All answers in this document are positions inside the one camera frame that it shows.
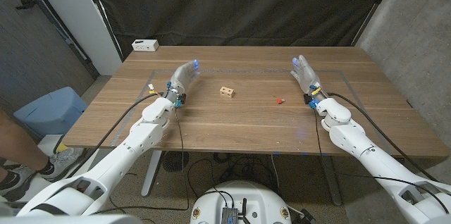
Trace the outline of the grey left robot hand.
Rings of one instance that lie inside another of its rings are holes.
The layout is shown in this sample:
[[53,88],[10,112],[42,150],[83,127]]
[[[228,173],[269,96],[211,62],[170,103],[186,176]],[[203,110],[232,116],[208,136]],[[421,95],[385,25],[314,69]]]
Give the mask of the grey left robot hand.
[[168,88],[163,96],[165,106],[171,109],[178,108],[185,103],[186,91],[191,82],[198,76],[199,62],[197,59],[189,61],[178,67],[168,82]]

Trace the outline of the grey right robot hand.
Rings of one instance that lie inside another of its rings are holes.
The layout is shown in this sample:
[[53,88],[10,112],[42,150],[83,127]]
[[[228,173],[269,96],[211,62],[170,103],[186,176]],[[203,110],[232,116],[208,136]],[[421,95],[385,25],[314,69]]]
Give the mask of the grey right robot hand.
[[328,98],[327,93],[315,71],[303,55],[292,59],[294,69],[290,72],[304,92],[304,102],[312,109],[318,109],[321,101]]

